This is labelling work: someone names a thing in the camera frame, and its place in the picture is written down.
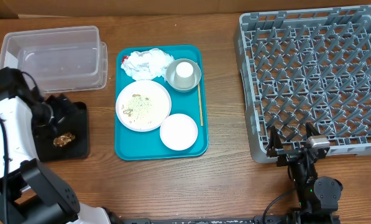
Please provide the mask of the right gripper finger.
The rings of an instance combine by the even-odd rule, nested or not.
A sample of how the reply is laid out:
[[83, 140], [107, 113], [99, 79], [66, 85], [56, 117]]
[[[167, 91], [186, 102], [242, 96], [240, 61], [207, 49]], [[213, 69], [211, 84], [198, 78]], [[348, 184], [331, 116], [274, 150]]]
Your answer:
[[270, 138], [267, 146], [267, 151], [272, 151], [276, 149], [283, 149], [283, 144], [278, 135], [277, 128], [274, 125], [272, 125], [270, 126]]
[[306, 137], [307, 138], [309, 138], [311, 136], [319, 136], [320, 135], [319, 131], [310, 122], [307, 122], [305, 124], [305, 127], [306, 127]]

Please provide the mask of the brown food scrap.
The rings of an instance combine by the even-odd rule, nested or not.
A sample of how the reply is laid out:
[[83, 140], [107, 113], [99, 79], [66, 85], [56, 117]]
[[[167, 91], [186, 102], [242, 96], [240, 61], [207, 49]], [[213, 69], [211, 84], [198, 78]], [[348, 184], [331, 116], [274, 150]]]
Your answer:
[[67, 132], [65, 134], [62, 134], [61, 136], [56, 137], [53, 140], [53, 145], [56, 147], [64, 147], [68, 143], [72, 142], [75, 139], [75, 135], [71, 132]]

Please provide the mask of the large white plate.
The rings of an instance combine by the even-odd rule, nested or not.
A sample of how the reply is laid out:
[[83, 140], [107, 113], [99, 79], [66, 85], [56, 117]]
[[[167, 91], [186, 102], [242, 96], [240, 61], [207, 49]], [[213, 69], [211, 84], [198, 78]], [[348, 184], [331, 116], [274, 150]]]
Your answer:
[[125, 86], [116, 98], [116, 116], [126, 128], [136, 132], [160, 127], [170, 115], [172, 100], [161, 84], [139, 80]]

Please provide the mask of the red candy wrapper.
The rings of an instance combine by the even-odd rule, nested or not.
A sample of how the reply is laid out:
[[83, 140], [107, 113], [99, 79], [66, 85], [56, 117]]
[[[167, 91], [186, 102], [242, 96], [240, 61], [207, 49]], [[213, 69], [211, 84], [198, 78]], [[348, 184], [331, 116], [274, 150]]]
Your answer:
[[128, 55], [123, 56], [123, 58], [122, 58], [122, 63], [124, 63], [128, 58], [129, 58]]

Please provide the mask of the white paper napkin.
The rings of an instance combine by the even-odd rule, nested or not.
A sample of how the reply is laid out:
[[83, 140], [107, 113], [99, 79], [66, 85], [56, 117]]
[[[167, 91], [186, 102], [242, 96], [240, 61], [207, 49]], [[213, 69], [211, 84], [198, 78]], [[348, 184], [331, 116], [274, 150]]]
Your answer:
[[143, 52], [132, 52], [129, 58], [121, 63], [121, 68], [135, 81], [153, 80], [158, 77], [166, 81], [167, 67], [174, 60], [172, 55], [154, 48]]

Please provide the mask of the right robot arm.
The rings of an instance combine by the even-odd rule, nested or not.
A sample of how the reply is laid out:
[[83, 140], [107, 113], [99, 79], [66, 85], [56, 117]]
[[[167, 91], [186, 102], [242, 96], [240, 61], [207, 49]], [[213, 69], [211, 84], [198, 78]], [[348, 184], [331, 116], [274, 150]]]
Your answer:
[[[311, 123], [306, 123], [307, 140], [298, 149], [285, 150], [276, 127], [270, 127], [270, 141], [266, 147], [267, 156], [277, 159], [278, 167], [286, 166], [288, 176], [294, 183], [294, 189], [273, 200], [262, 215], [263, 223], [339, 223], [338, 216], [332, 213], [338, 210], [338, 201], [343, 186], [331, 177], [319, 177], [314, 164], [326, 157], [330, 143]], [[279, 200], [297, 193], [299, 207], [292, 208], [286, 215], [268, 216], [272, 205]]]

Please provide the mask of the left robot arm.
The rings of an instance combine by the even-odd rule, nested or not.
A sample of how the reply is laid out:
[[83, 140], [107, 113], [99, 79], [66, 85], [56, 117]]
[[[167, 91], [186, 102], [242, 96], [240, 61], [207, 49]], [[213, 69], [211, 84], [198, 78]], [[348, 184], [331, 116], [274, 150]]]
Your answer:
[[87, 107], [65, 95], [42, 96], [30, 75], [0, 69], [0, 221], [119, 223], [105, 207], [81, 203], [48, 162], [89, 155]]

